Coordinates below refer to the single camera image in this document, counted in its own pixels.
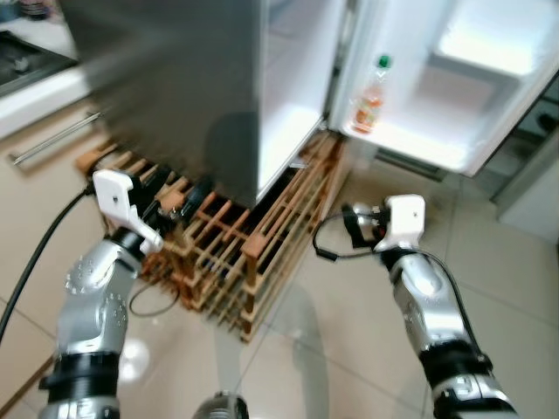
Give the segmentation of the white fridge door bin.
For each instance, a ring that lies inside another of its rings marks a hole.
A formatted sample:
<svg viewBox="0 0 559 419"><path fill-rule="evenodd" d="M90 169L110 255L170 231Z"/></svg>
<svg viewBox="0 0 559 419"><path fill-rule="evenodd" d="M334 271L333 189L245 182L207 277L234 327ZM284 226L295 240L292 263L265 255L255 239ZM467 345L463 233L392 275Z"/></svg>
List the white fridge door bin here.
<svg viewBox="0 0 559 419"><path fill-rule="evenodd" d="M452 16L432 52L511 79L523 79L535 71L534 46L518 27L502 20Z"/></svg>

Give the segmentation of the black cooktop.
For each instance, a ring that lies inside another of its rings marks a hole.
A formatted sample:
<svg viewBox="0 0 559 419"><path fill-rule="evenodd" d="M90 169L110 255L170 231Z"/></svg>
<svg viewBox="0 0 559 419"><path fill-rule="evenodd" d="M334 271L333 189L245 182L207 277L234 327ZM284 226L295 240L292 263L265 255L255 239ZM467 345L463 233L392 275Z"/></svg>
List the black cooktop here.
<svg viewBox="0 0 559 419"><path fill-rule="evenodd" d="M78 64L76 59L28 43L16 33L0 31L0 99Z"/></svg>

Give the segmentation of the wooden wine rack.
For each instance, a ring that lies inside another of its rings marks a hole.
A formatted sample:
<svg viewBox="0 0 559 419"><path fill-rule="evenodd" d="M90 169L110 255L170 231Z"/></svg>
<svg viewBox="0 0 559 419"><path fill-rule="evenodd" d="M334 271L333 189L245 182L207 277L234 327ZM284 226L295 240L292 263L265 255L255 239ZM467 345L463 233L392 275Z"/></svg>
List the wooden wine rack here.
<svg viewBox="0 0 559 419"><path fill-rule="evenodd" d="M252 340L338 195L349 156L340 135L319 132L255 207L210 193L162 251L145 260L141 282Z"/></svg>

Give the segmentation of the dark grey cabinet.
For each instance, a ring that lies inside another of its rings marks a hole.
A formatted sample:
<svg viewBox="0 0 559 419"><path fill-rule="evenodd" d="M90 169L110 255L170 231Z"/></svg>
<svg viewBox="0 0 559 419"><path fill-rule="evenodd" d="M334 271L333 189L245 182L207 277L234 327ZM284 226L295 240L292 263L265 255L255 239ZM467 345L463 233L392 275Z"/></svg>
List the dark grey cabinet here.
<svg viewBox="0 0 559 419"><path fill-rule="evenodd" d="M474 180L488 198L495 198L518 175L558 127L558 79L559 75L555 73L475 176Z"/></svg>

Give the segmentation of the white fridge door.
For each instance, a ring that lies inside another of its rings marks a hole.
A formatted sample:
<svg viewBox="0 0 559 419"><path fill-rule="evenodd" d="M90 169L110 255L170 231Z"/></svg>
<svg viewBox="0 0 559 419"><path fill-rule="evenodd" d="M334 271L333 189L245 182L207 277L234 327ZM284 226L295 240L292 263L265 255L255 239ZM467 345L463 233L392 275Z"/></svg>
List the white fridge door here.
<svg viewBox="0 0 559 419"><path fill-rule="evenodd" d="M440 58L434 44L455 15L518 27L534 46L523 79ZM351 139L462 175L475 175L519 123L559 65L554 0L358 0L336 80L332 129ZM383 107L369 134L351 128L380 55L392 58Z"/></svg>

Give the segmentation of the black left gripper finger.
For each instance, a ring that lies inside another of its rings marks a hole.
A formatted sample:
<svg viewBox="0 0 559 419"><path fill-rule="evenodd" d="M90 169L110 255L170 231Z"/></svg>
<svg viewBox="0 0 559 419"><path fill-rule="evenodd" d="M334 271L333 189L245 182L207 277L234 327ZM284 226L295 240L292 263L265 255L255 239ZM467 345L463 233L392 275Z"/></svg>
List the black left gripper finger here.
<svg viewBox="0 0 559 419"><path fill-rule="evenodd" d="M204 201L213 191L213 180L204 178L195 185L191 191L185 195L183 204L180 207L180 219L192 219L193 216L204 206Z"/></svg>

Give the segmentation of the white kitchen counter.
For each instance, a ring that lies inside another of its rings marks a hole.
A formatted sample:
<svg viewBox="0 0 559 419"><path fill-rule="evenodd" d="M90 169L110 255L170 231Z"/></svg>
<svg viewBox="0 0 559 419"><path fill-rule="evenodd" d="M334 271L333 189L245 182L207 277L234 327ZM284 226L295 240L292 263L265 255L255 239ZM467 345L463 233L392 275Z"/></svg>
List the white kitchen counter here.
<svg viewBox="0 0 559 419"><path fill-rule="evenodd" d="M77 58L76 45L63 20L31 21L18 19L0 24L0 31L39 45L68 58ZM20 91L0 96L0 140L28 127L33 122L52 115L91 92L80 66L55 73L48 79L36 81Z"/></svg>

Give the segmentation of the grey robot leg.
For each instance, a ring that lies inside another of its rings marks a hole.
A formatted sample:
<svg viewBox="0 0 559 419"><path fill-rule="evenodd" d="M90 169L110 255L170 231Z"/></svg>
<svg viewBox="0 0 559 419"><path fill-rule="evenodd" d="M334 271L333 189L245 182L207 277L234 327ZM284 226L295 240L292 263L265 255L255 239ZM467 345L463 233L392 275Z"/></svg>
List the grey robot leg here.
<svg viewBox="0 0 559 419"><path fill-rule="evenodd" d="M241 395L218 391L199 404L191 419L251 419Z"/></svg>

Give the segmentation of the silver fridge body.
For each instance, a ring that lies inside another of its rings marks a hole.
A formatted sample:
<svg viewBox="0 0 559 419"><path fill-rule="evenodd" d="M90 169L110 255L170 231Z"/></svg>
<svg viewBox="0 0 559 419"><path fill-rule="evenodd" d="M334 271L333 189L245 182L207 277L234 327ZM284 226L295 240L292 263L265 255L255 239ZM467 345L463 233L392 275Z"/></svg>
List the silver fridge body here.
<svg viewBox="0 0 559 419"><path fill-rule="evenodd" d="M59 0L128 151L255 206L318 129L347 0Z"/></svg>

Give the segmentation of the orange bottle with green cap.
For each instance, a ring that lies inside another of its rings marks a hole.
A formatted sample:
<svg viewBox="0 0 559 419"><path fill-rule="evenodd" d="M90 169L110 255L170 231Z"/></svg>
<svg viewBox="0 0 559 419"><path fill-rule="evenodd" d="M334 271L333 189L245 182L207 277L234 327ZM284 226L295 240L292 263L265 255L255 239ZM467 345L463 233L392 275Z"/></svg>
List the orange bottle with green cap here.
<svg viewBox="0 0 559 419"><path fill-rule="evenodd" d="M383 107L384 88L391 67L392 58L387 53L383 53L376 60L374 71L372 71L366 86L362 89L356 101L355 114L353 114L351 125L353 132L369 134L374 128L381 107Z"/></svg>

